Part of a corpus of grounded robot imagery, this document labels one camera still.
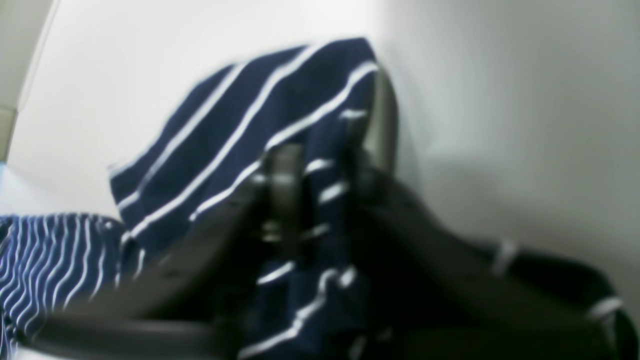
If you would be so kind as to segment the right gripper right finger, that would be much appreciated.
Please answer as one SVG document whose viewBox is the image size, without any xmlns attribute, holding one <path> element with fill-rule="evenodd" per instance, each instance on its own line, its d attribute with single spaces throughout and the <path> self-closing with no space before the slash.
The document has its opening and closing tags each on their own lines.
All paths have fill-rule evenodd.
<svg viewBox="0 0 640 360">
<path fill-rule="evenodd" d="M 350 253 L 371 282 L 366 360 L 637 360 L 639 327 L 605 273 L 507 239 L 468 238 L 394 175 L 385 69 L 349 151 Z"/>
</svg>

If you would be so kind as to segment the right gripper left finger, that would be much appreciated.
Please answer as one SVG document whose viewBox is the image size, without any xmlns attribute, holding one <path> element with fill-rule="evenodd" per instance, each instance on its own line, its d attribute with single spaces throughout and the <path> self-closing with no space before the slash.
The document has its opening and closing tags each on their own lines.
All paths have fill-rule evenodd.
<svg viewBox="0 0 640 360">
<path fill-rule="evenodd" d="M 274 244 L 297 261 L 303 227 L 304 147 L 279 145 L 217 208 L 138 276 L 45 319 L 30 348 L 67 360 L 231 360 L 247 311 L 215 300 L 230 265 L 254 278 Z"/>
</svg>

